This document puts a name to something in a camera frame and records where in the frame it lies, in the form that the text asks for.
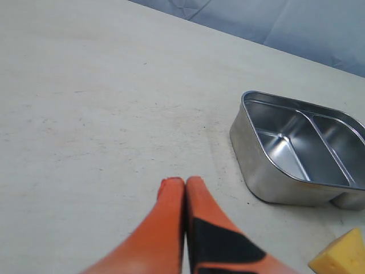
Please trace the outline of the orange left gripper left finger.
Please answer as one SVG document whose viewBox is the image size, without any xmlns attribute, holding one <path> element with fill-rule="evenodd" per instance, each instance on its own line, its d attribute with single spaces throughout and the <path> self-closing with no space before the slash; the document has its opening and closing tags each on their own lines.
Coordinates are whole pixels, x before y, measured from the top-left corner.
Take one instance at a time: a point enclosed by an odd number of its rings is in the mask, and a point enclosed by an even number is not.
<svg viewBox="0 0 365 274">
<path fill-rule="evenodd" d="M 83 273 L 181 273 L 184 205 L 182 178 L 163 179 L 156 203 L 140 225 Z"/>
</svg>

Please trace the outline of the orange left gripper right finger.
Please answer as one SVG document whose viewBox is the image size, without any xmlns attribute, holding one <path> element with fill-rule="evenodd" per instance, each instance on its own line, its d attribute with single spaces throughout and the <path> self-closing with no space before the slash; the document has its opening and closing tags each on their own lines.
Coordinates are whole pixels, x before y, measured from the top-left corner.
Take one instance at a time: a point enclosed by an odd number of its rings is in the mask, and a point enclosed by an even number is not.
<svg viewBox="0 0 365 274">
<path fill-rule="evenodd" d="M 225 215 L 203 179 L 186 181 L 191 273 L 281 273 L 281 263 Z"/>
</svg>

